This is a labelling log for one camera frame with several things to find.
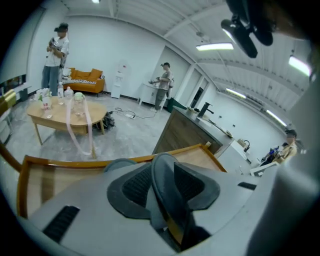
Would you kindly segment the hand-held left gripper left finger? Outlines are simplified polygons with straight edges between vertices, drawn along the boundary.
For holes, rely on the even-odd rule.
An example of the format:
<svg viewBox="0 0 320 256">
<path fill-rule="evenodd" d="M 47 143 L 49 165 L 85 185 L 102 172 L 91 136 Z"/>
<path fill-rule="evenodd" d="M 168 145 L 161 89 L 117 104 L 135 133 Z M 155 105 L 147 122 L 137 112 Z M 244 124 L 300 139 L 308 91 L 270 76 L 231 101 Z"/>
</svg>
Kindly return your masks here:
<svg viewBox="0 0 320 256">
<path fill-rule="evenodd" d="M 45 202 L 30 217 L 43 231 L 65 206 L 79 209 L 60 245 L 76 253 L 172 253 L 174 250 L 148 219 L 132 219 L 116 211 L 107 198 L 109 185 L 146 164 L 134 164 L 81 179 Z"/>
</svg>

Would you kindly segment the clear bottle with pale lid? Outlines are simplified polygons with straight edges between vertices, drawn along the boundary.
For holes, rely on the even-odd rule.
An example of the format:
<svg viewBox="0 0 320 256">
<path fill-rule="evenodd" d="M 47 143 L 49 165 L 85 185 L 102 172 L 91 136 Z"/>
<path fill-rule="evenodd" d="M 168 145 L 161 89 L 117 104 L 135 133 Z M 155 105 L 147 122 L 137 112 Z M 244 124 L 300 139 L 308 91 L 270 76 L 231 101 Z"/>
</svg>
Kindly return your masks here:
<svg viewBox="0 0 320 256">
<path fill-rule="evenodd" d="M 73 110 L 75 115 L 82 116 L 84 114 L 85 96 L 82 92 L 76 92 L 73 98 Z"/>
</svg>

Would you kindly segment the white low console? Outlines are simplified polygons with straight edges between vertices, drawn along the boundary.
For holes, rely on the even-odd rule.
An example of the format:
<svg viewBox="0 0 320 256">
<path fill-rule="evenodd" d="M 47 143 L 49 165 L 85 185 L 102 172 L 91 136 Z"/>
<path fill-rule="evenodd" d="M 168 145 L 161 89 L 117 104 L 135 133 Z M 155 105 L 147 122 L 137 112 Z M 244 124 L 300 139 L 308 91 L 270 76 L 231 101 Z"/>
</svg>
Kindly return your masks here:
<svg viewBox="0 0 320 256">
<path fill-rule="evenodd" d="M 3 96 L 9 90 L 14 90 L 17 100 L 24 102 L 29 98 L 28 89 L 30 87 L 27 84 L 27 75 L 19 75 L 0 83 L 0 96 Z"/>
</svg>

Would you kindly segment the oval wooden coffee table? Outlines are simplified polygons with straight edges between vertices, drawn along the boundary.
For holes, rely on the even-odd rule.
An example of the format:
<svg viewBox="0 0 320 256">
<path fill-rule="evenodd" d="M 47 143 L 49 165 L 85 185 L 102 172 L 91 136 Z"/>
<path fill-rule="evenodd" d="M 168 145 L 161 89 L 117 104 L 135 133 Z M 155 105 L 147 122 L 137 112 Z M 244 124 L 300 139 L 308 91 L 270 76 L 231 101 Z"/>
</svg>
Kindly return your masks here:
<svg viewBox="0 0 320 256">
<path fill-rule="evenodd" d="M 58 98 L 56 96 L 51 98 L 52 109 L 51 109 L 51 118 L 46 118 L 45 111 L 41 108 L 41 103 L 39 101 L 33 102 L 29 105 L 26 110 L 28 116 L 31 117 L 31 120 L 35 127 L 35 132 L 39 143 L 42 144 L 41 136 L 38 130 L 38 125 L 52 128 L 58 131 L 67 131 L 67 108 L 66 106 L 58 104 Z M 103 118 L 107 113 L 107 108 L 98 102 L 89 101 L 87 103 L 89 115 L 92 121 L 92 124 L 102 124 Z M 88 124 L 86 118 L 83 116 L 75 115 L 74 113 L 70 116 L 70 127 L 72 131 L 77 135 L 87 135 L 88 134 Z"/>
</svg>

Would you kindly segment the dark vanity cabinet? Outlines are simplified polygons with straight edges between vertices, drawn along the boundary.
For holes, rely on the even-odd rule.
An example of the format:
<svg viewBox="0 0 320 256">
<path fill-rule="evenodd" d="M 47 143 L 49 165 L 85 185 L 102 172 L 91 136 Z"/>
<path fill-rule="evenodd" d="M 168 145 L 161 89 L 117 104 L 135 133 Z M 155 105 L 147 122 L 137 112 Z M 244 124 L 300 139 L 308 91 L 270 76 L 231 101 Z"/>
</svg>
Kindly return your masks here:
<svg viewBox="0 0 320 256">
<path fill-rule="evenodd" d="M 195 113 L 174 106 L 152 153 L 164 153 L 209 142 L 211 145 L 208 150 L 219 156 L 233 140 L 212 123 L 198 118 Z"/>
</svg>

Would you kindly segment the white water dispenser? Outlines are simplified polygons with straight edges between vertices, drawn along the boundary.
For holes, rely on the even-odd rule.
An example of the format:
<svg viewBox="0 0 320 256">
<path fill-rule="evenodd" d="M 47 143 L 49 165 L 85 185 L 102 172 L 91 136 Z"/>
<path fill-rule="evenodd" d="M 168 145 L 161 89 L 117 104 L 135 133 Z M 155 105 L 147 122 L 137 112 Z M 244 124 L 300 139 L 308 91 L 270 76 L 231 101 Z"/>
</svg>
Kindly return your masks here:
<svg viewBox="0 0 320 256">
<path fill-rule="evenodd" d="M 125 84 L 129 72 L 129 64 L 125 59 L 120 59 L 115 65 L 115 72 L 112 78 L 111 98 L 119 99 L 122 87 Z"/>
</svg>

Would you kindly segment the orange sofa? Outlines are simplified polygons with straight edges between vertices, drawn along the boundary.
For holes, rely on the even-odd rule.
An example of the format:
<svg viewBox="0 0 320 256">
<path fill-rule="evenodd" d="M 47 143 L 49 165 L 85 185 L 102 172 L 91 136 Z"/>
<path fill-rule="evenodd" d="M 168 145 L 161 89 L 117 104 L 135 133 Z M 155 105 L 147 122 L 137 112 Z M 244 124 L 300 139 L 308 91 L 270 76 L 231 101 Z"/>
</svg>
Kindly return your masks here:
<svg viewBox="0 0 320 256">
<path fill-rule="evenodd" d="M 86 84 L 86 83 L 71 83 L 63 84 L 64 90 L 70 87 L 74 92 L 87 92 L 93 94 L 100 94 L 104 91 L 105 79 L 102 70 L 92 69 L 89 72 L 80 71 L 74 67 L 67 67 L 63 70 L 67 72 L 67 76 L 62 76 L 62 80 L 87 80 L 96 81 L 96 84 Z"/>
</svg>

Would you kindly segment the white cabinet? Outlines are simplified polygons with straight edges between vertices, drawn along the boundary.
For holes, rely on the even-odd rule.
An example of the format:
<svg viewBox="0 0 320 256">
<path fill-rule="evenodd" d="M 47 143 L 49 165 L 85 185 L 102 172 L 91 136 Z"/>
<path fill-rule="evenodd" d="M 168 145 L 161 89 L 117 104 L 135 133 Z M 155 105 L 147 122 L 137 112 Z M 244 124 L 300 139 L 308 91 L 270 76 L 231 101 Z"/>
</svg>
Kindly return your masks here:
<svg viewBox="0 0 320 256">
<path fill-rule="evenodd" d="M 142 83 L 139 87 L 138 104 L 141 105 L 142 103 L 146 103 L 154 105 L 157 91 L 158 87 L 156 85 Z"/>
</svg>

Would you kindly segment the clear glass bottle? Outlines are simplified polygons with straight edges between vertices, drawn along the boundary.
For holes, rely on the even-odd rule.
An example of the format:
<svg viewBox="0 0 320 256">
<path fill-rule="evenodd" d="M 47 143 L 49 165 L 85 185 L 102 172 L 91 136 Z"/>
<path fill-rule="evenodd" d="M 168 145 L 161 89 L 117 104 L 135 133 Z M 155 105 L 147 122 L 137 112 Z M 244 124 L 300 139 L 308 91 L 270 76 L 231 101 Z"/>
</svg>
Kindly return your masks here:
<svg viewBox="0 0 320 256">
<path fill-rule="evenodd" d="M 64 100 L 66 109 L 72 109 L 73 108 L 73 98 L 74 98 L 74 91 L 71 89 L 70 86 L 67 87 L 67 89 L 64 91 Z"/>
</svg>

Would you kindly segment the striped blanket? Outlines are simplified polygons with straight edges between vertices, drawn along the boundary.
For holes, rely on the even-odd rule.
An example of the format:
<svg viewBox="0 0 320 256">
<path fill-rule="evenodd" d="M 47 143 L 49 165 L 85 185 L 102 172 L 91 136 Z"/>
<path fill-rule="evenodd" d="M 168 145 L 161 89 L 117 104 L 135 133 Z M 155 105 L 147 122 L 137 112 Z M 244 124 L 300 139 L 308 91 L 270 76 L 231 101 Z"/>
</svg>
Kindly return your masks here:
<svg viewBox="0 0 320 256">
<path fill-rule="evenodd" d="M 62 84 L 66 85 L 66 84 L 91 84 L 91 85 L 95 85 L 97 82 L 96 81 L 88 81 L 85 79 L 69 79 L 69 80 L 62 80 Z"/>
</svg>

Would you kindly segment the black door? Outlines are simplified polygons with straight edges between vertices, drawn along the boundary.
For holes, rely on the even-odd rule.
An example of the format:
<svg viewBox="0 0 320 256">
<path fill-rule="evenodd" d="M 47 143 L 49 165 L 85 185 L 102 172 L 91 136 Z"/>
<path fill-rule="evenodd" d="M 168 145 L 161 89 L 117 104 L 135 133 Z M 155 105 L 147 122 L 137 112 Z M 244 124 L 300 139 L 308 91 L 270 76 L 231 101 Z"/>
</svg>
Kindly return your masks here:
<svg viewBox="0 0 320 256">
<path fill-rule="evenodd" d="M 201 87 L 198 88 L 193 100 L 192 100 L 192 103 L 191 103 L 191 108 L 194 108 L 196 106 L 196 104 L 198 103 L 201 95 L 203 93 L 203 89 Z"/>
</svg>

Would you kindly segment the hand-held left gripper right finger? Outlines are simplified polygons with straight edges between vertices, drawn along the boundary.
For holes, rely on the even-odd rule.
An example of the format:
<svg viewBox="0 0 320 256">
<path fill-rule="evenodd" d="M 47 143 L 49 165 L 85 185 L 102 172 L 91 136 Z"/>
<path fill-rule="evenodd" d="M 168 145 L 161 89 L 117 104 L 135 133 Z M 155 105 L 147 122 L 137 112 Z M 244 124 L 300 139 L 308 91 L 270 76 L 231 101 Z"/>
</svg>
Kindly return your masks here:
<svg viewBox="0 0 320 256">
<path fill-rule="evenodd" d="M 250 201 L 260 178 L 175 163 L 175 181 L 195 224 L 210 235 L 251 235 L 259 212 L 250 214 Z"/>
</svg>

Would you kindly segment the black bag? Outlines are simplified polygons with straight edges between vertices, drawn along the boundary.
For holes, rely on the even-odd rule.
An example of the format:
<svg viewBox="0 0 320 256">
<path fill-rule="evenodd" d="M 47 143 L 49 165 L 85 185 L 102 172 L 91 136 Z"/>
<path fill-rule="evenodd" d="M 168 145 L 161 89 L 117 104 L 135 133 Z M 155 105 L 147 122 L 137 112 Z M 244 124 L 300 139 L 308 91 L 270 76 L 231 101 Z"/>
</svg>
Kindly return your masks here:
<svg viewBox="0 0 320 256">
<path fill-rule="evenodd" d="M 112 117 L 113 111 L 107 111 L 102 119 L 102 124 L 100 122 L 93 125 L 93 128 L 102 131 L 110 130 L 115 126 L 115 119 Z"/>
</svg>

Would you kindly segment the black faucet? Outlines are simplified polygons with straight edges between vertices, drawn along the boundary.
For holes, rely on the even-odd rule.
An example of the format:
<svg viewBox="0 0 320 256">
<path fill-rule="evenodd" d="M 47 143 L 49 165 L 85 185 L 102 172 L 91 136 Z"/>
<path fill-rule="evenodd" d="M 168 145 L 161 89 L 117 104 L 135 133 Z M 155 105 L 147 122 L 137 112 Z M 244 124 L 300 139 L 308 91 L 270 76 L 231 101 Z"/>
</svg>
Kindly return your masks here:
<svg viewBox="0 0 320 256">
<path fill-rule="evenodd" d="M 202 118 L 202 117 L 205 115 L 206 111 L 209 111 L 211 114 L 214 114 L 213 111 L 209 110 L 209 106 L 212 106 L 212 105 L 211 105 L 209 102 L 206 102 L 206 103 L 203 105 L 203 107 L 202 107 L 202 109 L 200 110 L 200 112 L 197 114 L 197 116 L 198 116 L 199 118 Z"/>
</svg>

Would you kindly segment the wooden tray cart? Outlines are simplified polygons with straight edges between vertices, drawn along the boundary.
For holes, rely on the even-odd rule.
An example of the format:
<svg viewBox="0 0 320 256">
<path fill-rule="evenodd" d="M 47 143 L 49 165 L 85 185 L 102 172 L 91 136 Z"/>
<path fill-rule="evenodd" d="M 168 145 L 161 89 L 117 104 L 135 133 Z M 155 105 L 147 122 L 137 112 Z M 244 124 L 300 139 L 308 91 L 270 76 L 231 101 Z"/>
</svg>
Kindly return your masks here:
<svg viewBox="0 0 320 256">
<path fill-rule="evenodd" d="M 226 173 L 207 144 L 199 143 L 167 153 L 180 162 Z M 25 155 L 21 164 L 3 143 L 0 144 L 0 154 L 7 163 L 6 167 L 11 167 L 18 178 L 13 204 L 9 200 L 9 206 L 14 206 L 14 215 L 25 219 L 73 183 L 102 174 L 113 161 L 58 161 Z"/>
</svg>

